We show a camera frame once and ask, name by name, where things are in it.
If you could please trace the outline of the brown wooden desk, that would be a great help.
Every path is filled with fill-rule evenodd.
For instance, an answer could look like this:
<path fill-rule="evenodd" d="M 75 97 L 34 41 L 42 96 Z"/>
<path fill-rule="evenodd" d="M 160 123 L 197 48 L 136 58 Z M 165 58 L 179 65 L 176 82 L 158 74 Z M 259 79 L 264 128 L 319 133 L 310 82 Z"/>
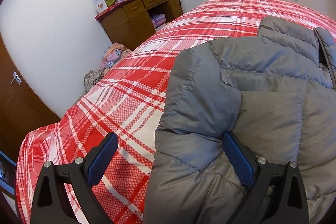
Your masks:
<path fill-rule="evenodd" d="M 169 23 L 183 14 L 180 0 L 128 0 L 95 16 L 112 43 L 135 50 L 155 34 L 153 18 L 164 15 Z"/>

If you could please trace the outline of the white greeting card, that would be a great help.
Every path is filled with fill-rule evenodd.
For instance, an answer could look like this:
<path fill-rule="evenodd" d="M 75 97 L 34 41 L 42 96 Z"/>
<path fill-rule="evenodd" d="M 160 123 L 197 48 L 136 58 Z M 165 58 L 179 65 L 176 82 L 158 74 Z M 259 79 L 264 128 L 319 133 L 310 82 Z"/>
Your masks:
<path fill-rule="evenodd" d="M 108 8 L 105 0 L 92 0 L 92 2 L 95 5 L 96 10 L 99 14 Z"/>

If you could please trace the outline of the grey puffer jacket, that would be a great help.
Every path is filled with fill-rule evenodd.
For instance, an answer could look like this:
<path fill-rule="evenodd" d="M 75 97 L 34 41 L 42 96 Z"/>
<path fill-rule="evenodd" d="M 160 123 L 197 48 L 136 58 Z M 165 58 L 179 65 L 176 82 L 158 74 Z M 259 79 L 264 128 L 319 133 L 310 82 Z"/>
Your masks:
<path fill-rule="evenodd" d="M 295 161 L 309 223 L 335 222 L 335 40 L 267 16 L 256 36 L 178 53 L 155 131 L 144 223 L 228 223 L 247 190 L 222 149 L 232 131 L 270 163 Z"/>

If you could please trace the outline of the brown wooden door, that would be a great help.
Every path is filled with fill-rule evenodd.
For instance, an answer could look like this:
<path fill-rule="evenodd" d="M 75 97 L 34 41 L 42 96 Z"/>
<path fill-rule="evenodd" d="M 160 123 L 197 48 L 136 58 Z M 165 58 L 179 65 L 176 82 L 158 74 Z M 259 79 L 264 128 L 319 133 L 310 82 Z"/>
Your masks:
<path fill-rule="evenodd" d="M 22 80 L 11 84 L 13 72 Z M 16 162 L 26 135 L 60 118 L 34 93 L 1 41 L 1 152 Z"/>

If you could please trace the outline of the red plaid bed sheet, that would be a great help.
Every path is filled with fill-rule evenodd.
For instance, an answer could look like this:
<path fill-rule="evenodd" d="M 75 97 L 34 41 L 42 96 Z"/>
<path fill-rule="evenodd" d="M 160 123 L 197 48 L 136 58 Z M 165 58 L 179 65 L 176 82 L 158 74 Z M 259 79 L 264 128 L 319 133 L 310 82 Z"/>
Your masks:
<path fill-rule="evenodd" d="M 23 223 L 30 222 L 43 164 L 83 157 L 109 132 L 117 134 L 118 150 L 93 192 L 114 223 L 141 223 L 154 132 L 176 55 L 216 38 L 255 36 L 262 18 L 270 15 L 335 33 L 335 20 L 282 0 L 209 0 L 183 14 L 113 67 L 58 123 L 27 134 L 15 183 Z"/>

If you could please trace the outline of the clothes pile on floor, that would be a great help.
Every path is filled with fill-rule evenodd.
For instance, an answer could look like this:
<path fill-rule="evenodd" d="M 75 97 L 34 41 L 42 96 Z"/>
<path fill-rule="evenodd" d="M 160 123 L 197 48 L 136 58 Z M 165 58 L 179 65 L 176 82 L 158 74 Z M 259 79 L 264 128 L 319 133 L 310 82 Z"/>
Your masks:
<path fill-rule="evenodd" d="M 90 71 L 84 76 L 84 94 L 87 94 L 115 65 L 131 53 L 130 49 L 117 42 L 107 48 L 102 55 L 100 69 Z"/>

